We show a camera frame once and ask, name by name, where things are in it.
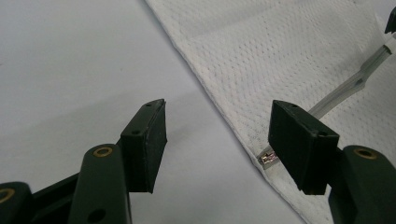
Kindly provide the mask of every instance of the textured fabric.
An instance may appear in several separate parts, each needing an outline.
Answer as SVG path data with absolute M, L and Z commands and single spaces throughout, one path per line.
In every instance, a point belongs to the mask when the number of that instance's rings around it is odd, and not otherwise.
M 361 64 L 384 44 L 370 2 L 147 1 L 268 182 L 307 222 L 332 223 L 326 196 L 304 196 L 281 163 L 264 171 L 256 156 L 268 146 L 274 99 L 308 110 L 359 71 Z M 381 69 L 385 78 L 388 68 Z M 367 85 L 377 85 L 381 80 L 377 77 Z M 390 94 L 387 84 L 385 81 L 381 89 L 384 94 Z M 364 145 L 376 139 L 370 125 L 386 119 L 381 115 L 366 119 L 378 108 L 364 108 L 376 100 L 370 92 L 357 94 L 323 118 L 342 135 L 340 147 L 352 142 Z M 361 117 L 350 115 L 352 111 L 360 113 L 354 106 L 367 113 L 361 113 Z M 393 111 L 389 106 L 384 113 Z M 358 123 L 359 118 L 366 121 Z M 386 128 L 394 131 L 395 119 L 392 115 L 388 119 L 392 120 Z M 367 126 L 353 132 L 361 125 Z M 368 135 L 372 137 L 360 142 Z M 385 146 L 378 139 L 366 146 L 395 148 L 394 143 Z

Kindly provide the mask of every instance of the brass screw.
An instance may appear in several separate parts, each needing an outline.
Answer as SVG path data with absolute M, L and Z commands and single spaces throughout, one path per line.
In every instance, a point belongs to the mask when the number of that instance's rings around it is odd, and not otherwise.
M 0 196 L 0 203 L 6 202 L 8 199 L 12 198 L 15 194 L 15 189 L 0 189 L 0 194 L 5 193 L 4 197 Z
M 358 156 L 368 160 L 376 160 L 376 153 L 365 148 L 356 148 L 353 150 Z
M 95 157 L 106 157 L 113 152 L 113 148 L 111 147 L 99 147 L 93 152 L 93 156 Z

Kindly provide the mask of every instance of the metal connector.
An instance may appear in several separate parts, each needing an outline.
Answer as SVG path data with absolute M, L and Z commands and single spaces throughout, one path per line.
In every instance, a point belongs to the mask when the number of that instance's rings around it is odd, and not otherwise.
M 279 162 L 279 158 L 270 146 L 268 146 L 262 153 L 260 153 L 260 155 L 257 157 L 257 160 L 262 165 L 262 168 L 264 170 Z

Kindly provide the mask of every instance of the white table surface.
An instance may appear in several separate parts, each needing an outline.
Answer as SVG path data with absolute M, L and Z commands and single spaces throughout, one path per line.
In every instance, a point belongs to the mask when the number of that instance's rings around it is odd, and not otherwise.
M 375 5 L 384 20 L 396 4 Z M 0 1 L 0 183 L 36 192 L 164 98 L 168 144 L 140 223 L 303 223 L 251 164 L 143 0 Z

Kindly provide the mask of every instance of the white cloth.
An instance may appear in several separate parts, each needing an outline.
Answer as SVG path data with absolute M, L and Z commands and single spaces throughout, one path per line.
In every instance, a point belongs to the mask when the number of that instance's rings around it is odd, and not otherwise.
M 369 0 L 147 2 L 267 181 L 305 221 L 332 223 L 326 196 L 303 195 L 281 163 L 264 171 L 256 156 L 274 99 L 310 109 L 385 43 Z M 340 148 L 396 148 L 391 60 L 322 119 L 341 134 Z

